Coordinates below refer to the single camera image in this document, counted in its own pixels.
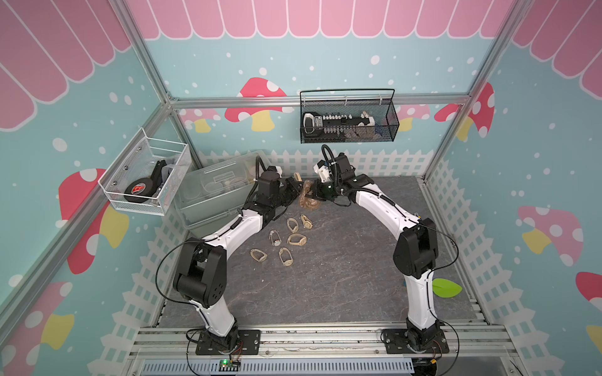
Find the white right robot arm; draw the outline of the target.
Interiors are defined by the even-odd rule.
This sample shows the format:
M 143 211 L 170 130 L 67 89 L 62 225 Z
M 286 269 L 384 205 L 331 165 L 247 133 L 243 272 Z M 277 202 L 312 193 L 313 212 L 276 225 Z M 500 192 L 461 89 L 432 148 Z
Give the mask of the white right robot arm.
M 437 229 L 430 219 L 406 211 L 384 194 L 374 180 L 365 174 L 356 175 L 348 157 L 335 156 L 326 145 L 323 159 L 314 166 L 318 174 L 313 188 L 313 199 L 334 202 L 346 197 L 379 220 L 397 238 L 393 263 L 404 275 L 409 311 L 410 329 L 425 332 L 437 327 L 434 313 L 432 271 L 438 256 Z

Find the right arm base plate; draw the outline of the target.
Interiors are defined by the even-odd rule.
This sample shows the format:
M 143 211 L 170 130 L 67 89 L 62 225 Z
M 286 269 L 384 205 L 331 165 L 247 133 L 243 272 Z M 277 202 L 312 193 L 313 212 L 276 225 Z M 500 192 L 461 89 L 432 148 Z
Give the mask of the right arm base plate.
M 388 354 L 440 356 L 450 352 L 441 329 L 417 331 L 415 329 L 383 329 L 380 340 Z

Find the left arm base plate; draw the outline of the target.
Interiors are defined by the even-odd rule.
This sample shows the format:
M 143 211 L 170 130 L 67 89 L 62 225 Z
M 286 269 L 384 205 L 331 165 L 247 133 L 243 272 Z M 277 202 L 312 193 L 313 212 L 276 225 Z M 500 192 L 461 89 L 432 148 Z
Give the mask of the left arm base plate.
M 233 329 L 226 337 L 202 331 L 196 344 L 198 356 L 257 355 L 259 353 L 261 331 Z

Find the cream watch front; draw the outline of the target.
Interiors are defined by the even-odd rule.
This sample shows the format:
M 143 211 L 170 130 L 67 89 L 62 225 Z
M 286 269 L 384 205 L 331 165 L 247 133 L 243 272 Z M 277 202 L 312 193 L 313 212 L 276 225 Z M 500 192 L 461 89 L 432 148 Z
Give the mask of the cream watch front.
M 274 247 L 279 247 L 282 244 L 282 238 L 281 238 L 279 232 L 277 232 L 277 230 L 270 231 L 269 239 L 270 239 L 271 244 Z

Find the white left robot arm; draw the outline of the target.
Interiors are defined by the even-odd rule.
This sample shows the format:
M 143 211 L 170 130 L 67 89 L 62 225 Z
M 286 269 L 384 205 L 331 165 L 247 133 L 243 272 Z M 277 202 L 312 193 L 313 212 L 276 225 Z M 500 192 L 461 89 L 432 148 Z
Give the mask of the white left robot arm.
M 181 246 L 172 288 L 193 305 L 215 338 L 235 335 L 237 321 L 227 308 L 227 261 L 241 245 L 277 219 L 302 192 L 296 177 L 282 177 L 274 166 L 256 178 L 251 196 L 235 219 L 203 238 L 188 238 Z

